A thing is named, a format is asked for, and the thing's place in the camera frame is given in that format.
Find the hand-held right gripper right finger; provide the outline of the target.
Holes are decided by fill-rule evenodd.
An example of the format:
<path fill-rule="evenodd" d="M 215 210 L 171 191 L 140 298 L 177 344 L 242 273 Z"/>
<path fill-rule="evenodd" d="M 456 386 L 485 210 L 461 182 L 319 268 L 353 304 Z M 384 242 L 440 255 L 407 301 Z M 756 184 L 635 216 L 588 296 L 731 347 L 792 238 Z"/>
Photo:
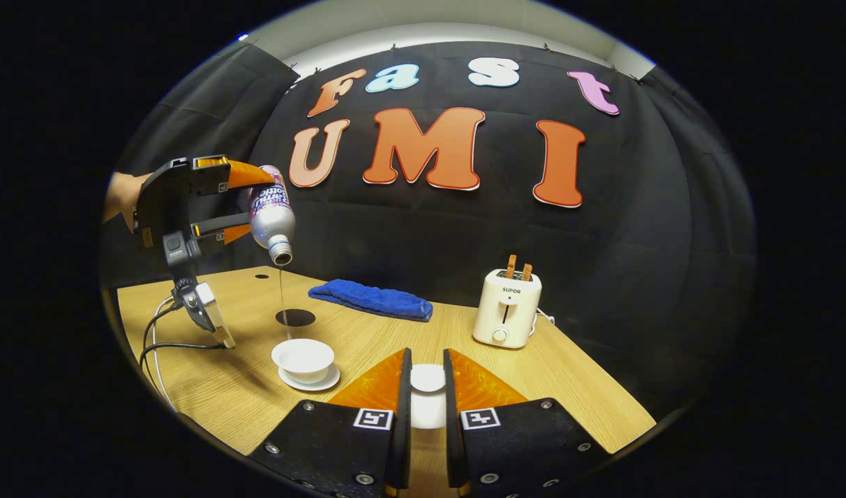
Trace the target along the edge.
<path fill-rule="evenodd" d="M 558 400 L 527 399 L 451 348 L 443 366 L 447 478 L 458 495 L 567 495 L 612 460 Z"/>

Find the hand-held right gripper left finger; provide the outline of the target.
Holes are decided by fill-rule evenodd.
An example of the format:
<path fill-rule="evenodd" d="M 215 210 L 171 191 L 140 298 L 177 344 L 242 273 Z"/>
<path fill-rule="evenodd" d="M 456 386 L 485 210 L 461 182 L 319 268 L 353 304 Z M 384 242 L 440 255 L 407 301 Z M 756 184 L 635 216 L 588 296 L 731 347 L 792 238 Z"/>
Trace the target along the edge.
<path fill-rule="evenodd" d="M 320 494 L 399 495 L 410 482 L 411 369 L 403 348 L 327 403 L 301 400 L 250 458 Z"/>

